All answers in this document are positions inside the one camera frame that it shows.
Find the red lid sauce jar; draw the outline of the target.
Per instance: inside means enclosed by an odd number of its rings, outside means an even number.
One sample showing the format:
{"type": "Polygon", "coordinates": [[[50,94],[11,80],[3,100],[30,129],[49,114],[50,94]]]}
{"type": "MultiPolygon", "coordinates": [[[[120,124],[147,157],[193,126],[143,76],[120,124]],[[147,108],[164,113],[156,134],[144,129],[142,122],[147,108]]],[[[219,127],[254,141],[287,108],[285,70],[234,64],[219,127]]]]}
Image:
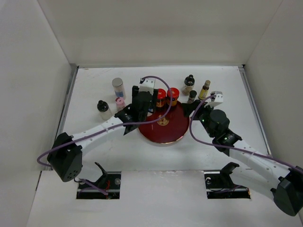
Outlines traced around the red lid sauce jar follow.
{"type": "Polygon", "coordinates": [[[171,87],[167,90],[167,105],[176,106],[179,98],[179,90],[171,87]]]}
{"type": "Polygon", "coordinates": [[[162,88],[158,89],[156,108],[162,109],[166,104],[166,91],[162,88]]]}

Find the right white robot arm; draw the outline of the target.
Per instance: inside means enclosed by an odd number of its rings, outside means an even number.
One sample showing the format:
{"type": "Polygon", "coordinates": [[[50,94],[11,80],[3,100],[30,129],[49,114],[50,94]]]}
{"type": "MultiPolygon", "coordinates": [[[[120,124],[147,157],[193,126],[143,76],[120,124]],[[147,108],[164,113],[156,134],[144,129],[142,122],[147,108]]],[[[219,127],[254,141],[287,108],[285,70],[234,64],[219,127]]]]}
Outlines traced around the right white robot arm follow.
{"type": "Polygon", "coordinates": [[[224,111],[214,107],[221,101],[196,100],[182,103],[185,117],[200,121],[212,138],[210,146],[237,160],[220,170],[220,183],[225,187],[240,184],[270,198],[285,214],[296,216],[303,208],[303,170],[273,157],[262,155],[229,129],[230,120],[224,111]]]}

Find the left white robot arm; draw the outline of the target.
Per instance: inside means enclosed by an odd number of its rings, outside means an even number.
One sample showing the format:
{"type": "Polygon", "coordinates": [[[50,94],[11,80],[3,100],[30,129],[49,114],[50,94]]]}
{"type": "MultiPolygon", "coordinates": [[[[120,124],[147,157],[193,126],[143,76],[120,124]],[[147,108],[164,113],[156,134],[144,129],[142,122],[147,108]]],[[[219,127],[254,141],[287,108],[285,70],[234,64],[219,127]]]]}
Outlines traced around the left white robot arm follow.
{"type": "Polygon", "coordinates": [[[102,124],[87,131],[68,135],[60,134],[54,142],[47,161],[63,182],[75,178],[90,181],[95,188],[106,184],[104,168],[83,158],[102,144],[120,139],[146,122],[149,110],[155,107],[157,89],[133,86],[132,102],[102,124]]]}

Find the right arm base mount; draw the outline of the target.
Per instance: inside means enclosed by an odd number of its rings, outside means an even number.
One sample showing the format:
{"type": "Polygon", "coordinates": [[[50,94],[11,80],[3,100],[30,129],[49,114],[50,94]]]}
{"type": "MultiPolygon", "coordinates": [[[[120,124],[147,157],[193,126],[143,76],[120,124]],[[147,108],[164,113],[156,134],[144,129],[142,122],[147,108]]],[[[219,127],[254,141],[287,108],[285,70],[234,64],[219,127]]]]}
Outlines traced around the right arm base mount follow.
{"type": "Polygon", "coordinates": [[[234,162],[220,170],[204,172],[206,195],[208,199],[250,199],[247,187],[235,184],[231,179],[233,171],[240,167],[234,162]]]}

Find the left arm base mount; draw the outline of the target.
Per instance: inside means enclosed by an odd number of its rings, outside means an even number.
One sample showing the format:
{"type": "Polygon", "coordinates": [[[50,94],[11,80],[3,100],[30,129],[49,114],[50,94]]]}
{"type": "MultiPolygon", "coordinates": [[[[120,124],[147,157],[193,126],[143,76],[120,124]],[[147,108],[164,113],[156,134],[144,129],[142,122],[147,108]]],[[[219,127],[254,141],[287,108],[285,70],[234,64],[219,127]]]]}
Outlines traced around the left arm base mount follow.
{"type": "Polygon", "coordinates": [[[98,174],[101,175],[95,181],[86,182],[80,179],[74,179],[74,182],[78,183],[78,189],[76,199],[79,200],[118,200],[120,199],[121,188],[121,172],[106,171],[99,163],[95,162],[98,167],[98,174]]]}

